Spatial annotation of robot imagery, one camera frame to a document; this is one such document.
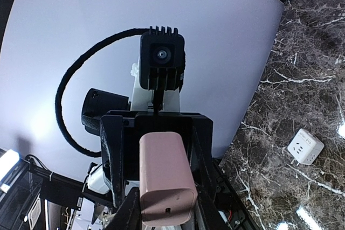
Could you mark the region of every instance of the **white cube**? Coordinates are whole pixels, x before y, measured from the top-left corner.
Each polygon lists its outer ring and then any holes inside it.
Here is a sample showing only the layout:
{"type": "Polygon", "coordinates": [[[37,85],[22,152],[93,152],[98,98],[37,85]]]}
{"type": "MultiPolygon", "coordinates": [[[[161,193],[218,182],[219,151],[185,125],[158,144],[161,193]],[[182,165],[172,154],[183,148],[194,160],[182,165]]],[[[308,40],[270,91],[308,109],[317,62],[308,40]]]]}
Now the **white cube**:
{"type": "Polygon", "coordinates": [[[301,164],[311,165],[325,145],[305,129],[300,129],[287,150],[301,164]]]}

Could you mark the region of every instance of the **white panel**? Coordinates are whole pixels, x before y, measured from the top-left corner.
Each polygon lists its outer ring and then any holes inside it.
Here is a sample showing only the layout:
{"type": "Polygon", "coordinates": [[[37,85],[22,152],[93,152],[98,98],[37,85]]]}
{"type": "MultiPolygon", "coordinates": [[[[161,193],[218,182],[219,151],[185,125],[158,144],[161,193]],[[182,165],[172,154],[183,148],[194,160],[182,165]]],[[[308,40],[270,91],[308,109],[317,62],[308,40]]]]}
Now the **white panel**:
{"type": "MultiPolygon", "coordinates": [[[[179,28],[186,42],[181,111],[214,120],[213,154],[220,156],[251,101],[282,8],[278,0],[16,0],[0,58],[0,143],[15,149],[25,139],[51,170],[83,180],[99,159],[77,153],[57,127],[54,97],[63,74],[111,34],[164,25],[179,28]]],[[[99,138],[80,122],[87,91],[131,96],[138,55],[139,37],[122,40],[85,63],[67,86],[63,114],[82,146],[100,150],[99,138]]]]}

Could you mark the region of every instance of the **camera lens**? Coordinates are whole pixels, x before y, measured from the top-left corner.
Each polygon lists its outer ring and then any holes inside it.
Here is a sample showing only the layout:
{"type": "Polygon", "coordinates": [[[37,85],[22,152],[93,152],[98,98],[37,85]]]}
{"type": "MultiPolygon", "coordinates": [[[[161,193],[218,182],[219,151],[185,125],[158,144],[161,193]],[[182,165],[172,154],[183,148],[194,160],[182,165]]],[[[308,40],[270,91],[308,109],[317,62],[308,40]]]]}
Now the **camera lens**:
{"type": "Polygon", "coordinates": [[[165,46],[159,46],[153,52],[153,60],[159,64],[166,64],[171,59],[171,50],[165,46]]]}

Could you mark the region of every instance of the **white wall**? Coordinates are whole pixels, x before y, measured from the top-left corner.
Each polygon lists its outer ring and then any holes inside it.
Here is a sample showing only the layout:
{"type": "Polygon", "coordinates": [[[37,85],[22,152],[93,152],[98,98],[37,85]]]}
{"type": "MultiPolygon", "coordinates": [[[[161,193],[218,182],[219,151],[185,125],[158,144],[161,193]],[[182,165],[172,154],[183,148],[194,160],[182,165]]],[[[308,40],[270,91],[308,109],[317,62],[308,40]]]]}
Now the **white wall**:
{"type": "MultiPolygon", "coordinates": [[[[177,27],[187,68],[182,111],[214,120],[213,155],[221,156],[264,69],[283,5],[278,0],[15,0],[0,56],[0,145],[31,152],[57,173],[83,180],[90,162],[62,137],[54,96],[67,68],[96,42],[133,27],[177,27]]],[[[89,88],[131,96],[139,38],[97,53],[77,72],[63,100],[72,136],[99,151],[84,131],[81,106],[89,88]]]]}

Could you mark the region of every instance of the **red wire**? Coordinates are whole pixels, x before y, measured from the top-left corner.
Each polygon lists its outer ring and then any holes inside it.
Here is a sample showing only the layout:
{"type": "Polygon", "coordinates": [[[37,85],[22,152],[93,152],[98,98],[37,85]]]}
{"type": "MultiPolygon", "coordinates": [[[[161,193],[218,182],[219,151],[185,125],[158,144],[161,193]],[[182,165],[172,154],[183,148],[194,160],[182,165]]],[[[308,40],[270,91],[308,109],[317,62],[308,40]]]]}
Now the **red wire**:
{"type": "Polygon", "coordinates": [[[227,221],[228,221],[228,222],[230,221],[230,219],[231,219],[231,217],[232,217],[232,211],[229,210],[229,213],[230,213],[230,215],[229,215],[229,217],[227,218],[227,221]]]}

